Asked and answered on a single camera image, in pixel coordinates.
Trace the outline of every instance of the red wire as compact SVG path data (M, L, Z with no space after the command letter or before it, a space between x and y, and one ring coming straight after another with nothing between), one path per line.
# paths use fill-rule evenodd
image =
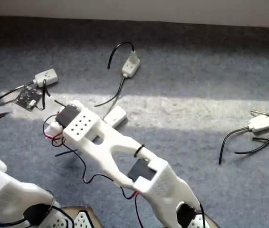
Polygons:
M61 132L61 133L58 133L57 135L55 135L55 136L53 136L53 137L46 134L46 137L49 138L49 139L58 140L58 139L60 139L60 138L56 138L56 137L58 137L58 136L61 135L61 134L62 134L62 132Z

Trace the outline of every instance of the gray carpet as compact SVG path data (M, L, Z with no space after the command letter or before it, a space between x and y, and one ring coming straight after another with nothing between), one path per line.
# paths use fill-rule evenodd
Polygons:
M119 131L166 159L221 227L269 227L269 147L235 155L260 145L251 133L240 134L227 142L218 166L224 136L247 124L251 108L269 111L269 29L0 18L0 94L53 67L60 78L50 93L92 108L117 90L129 47L117 51L110 70L106 65L120 41L135 44L142 65L117 102L128 112ZM9 105L13 114L0 119L8 174L52 190L64 206L91 206L105 228L139 227L134 202L119 188L103 178L85 185L76 157L54 158L63 149L43 137L42 114ZM100 171L83 157L88 176ZM115 158L124 172L135 162L121 153ZM161 227L141 197L138 207L146 228Z

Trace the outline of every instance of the power plug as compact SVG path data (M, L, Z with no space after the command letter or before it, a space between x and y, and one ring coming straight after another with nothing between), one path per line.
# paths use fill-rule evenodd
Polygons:
M141 64L140 59L136 56L135 51L131 51L129 58L122 68L122 75L126 78L132 77Z
M104 121L115 128L126 118L126 115L127 113L123 108L116 106L105 116Z
M33 83L39 87L43 87L44 79L46 80L46 85L50 85L58 81L58 75L54 69L43 71L34 77L35 79L33 80Z
M248 127L252 132L265 130L269 128L269 117L266 115L254 117L248 122Z

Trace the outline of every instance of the electrical socket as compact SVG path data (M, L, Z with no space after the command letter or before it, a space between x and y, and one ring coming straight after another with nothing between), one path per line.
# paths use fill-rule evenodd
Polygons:
M94 112L83 108L76 118L64 129L65 138L76 142L80 141L100 119Z
M126 115L127 113L123 108L116 106L105 116L104 121L115 128L126 118Z
M135 51L130 53L130 57L125 62L122 68L122 75L125 77L132 77L141 64L140 59L136 56Z
M75 228L94 228L88 212L80 211L74 220Z
M43 71L34 76L33 80L34 84L37 84L39 87L43 87L44 79L46 80L46 85L50 85L58 81L58 75L56 74L54 69Z

